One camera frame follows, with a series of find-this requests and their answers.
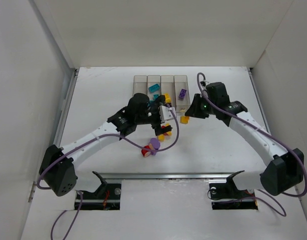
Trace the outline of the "orange yellow lego piece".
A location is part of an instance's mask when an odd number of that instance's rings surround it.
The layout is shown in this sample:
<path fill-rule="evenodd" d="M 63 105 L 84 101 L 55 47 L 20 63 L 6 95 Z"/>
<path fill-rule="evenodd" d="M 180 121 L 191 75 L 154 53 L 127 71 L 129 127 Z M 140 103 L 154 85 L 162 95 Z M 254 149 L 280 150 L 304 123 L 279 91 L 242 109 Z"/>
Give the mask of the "orange yellow lego piece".
<path fill-rule="evenodd" d="M 190 117 L 189 117 L 189 116 L 183 115 L 183 116 L 180 117 L 180 123 L 181 123 L 181 124 L 186 125 L 186 124 L 189 123 L 189 120 L 190 120 Z"/>

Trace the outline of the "purple lego brick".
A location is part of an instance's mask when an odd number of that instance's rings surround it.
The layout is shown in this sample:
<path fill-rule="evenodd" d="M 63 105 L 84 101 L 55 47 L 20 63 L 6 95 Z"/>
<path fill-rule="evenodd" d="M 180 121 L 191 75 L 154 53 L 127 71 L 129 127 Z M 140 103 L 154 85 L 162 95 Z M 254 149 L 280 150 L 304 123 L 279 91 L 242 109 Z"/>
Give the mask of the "purple lego brick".
<path fill-rule="evenodd" d="M 185 97 L 186 97 L 186 94 L 187 94 L 187 90 L 182 88 L 182 89 L 180 90 L 180 93 L 179 93 L 179 95 L 178 95 L 178 98 L 179 98 L 180 100 L 184 100 Z"/>

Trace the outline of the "yellow round patterned lego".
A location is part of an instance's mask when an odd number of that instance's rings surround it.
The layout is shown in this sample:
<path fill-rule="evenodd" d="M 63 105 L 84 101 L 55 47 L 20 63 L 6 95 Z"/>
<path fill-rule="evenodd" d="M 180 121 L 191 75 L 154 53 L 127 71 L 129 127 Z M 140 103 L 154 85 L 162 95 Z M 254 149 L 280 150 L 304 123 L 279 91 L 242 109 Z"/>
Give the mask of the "yellow round patterned lego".
<path fill-rule="evenodd" d="M 170 104 L 170 105 L 172 104 L 171 97 L 170 97 L 170 95 L 168 93 L 164 93 L 162 96 L 164 96 L 164 102 L 166 104 Z"/>

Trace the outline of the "yellow lego stack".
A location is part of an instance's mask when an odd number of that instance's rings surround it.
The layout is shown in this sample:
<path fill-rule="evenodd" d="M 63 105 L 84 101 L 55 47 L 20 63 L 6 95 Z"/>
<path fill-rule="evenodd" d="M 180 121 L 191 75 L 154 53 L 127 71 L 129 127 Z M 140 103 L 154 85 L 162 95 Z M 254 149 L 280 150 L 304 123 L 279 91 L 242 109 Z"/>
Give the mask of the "yellow lego stack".
<path fill-rule="evenodd" d="M 165 139 L 170 139 L 172 136 L 172 126 L 169 123 L 165 123 L 160 126 L 160 134 L 157 136 L 159 142 L 164 142 Z"/>

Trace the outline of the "teal lego brick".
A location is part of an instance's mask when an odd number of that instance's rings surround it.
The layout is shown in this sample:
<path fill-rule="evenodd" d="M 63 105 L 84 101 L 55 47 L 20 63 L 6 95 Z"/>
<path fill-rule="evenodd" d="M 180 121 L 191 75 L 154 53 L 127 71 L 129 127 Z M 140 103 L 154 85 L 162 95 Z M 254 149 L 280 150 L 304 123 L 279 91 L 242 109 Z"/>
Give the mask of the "teal lego brick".
<path fill-rule="evenodd" d="M 155 83 L 155 84 L 153 84 L 153 85 L 151 85 L 151 86 L 149 86 L 148 87 L 148 91 L 149 91 L 149 93 L 155 93 L 155 92 L 157 92 L 157 91 L 159 91 L 160 90 L 160 85 L 158 84 L 158 83 Z"/>

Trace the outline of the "red purple lego stack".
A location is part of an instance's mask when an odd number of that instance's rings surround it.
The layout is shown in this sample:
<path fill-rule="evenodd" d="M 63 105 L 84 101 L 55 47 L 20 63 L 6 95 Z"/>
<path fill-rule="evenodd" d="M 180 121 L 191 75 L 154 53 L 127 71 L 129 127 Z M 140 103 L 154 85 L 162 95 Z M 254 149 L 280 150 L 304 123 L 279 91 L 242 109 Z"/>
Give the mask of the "red purple lego stack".
<path fill-rule="evenodd" d="M 157 154 L 157 150 L 159 150 L 161 147 L 161 143 L 157 138 L 151 138 L 149 140 L 148 145 L 144 146 L 144 149 L 141 150 L 141 154 L 144 158 L 153 155 L 155 156 Z"/>

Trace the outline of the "teal lego block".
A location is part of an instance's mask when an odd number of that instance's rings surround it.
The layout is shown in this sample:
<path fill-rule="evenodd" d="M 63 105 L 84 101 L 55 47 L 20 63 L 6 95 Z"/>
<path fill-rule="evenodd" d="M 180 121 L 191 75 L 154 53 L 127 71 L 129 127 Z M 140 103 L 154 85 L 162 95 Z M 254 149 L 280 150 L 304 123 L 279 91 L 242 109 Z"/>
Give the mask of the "teal lego block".
<path fill-rule="evenodd" d="M 159 94 L 154 94 L 151 100 L 149 101 L 149 105 L 151 105 L 159 96 L 160 96 Z"/>

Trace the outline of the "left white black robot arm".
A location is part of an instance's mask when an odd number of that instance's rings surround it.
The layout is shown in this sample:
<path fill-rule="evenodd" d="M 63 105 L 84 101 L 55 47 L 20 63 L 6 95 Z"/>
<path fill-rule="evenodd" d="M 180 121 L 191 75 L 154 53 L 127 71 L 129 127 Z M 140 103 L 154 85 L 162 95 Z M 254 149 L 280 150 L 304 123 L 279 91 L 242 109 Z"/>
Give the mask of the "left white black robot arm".
<path fill-rule="evenodd" d="M 79 140 L 68 145 L 49 146 L 44 154 L 37 180 L 37 187 L 52 190 L 62 197 L 70 191 L 84 191 L 102 194 L 105 186 L 103 177 L 98 172 L 86 175 L 78 174 L 78 167 L 89 157 L 108 145 L 126 140 L 138 125 L 151 125 L 156 136 L 172 130 L 171 126 L 162 127 L 169 120 L 176 120 L 175 108 L 161 95 L 150 101 L 144 93 L 136 93 L 127 106 L 109 117 L 100 127 Z"/>

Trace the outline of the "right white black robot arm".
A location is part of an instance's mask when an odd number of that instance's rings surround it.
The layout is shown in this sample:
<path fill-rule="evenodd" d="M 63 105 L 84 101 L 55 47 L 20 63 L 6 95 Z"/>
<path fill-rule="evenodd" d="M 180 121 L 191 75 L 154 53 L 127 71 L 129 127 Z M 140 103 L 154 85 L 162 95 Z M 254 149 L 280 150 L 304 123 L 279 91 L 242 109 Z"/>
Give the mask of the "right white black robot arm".
<path fill-rule="evenodd" d="M 205 119 L 214 115 L 238 133 L 255 150 L 265 165 L 264 170 L 240 170 L 227 177 L 229 190 L 260 189 L 277 196 L 303 181 L 304 155 L 298 148 L 289 151 L 262 130 L 242 103 L 230 101 L 222 82 L 207 84 L 203 91 L 204 93 L 194 95 L 185 116 Z"/>

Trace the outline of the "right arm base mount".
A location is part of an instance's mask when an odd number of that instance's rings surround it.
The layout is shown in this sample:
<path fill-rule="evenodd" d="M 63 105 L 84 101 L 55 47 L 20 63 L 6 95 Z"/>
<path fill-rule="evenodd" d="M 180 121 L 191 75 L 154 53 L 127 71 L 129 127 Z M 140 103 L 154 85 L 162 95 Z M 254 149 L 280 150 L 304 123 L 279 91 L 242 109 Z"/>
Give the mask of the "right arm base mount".
<path fill-rule="evenodd" d="M 258 210 L 255 194 L 246 189 L 238 190 L 233 178 L 243 173 L 235 172 L 225 179 L 210 180 L 207 197 L 213 210 Z"/>

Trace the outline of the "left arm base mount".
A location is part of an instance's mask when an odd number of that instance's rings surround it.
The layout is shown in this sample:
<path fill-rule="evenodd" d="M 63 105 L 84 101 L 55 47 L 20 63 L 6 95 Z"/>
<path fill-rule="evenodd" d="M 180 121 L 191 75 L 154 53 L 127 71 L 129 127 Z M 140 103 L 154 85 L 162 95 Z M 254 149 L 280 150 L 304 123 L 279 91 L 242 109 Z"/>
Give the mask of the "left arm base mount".
<path fill-rule="evenodd" d="M 118 180 L 106 180 L 96 171 L 92 172 L 98 180 L 98 188 L 93 191 L 82 190 L 83 211 L 118 211 L 121 206 L 122 182 Z"/>

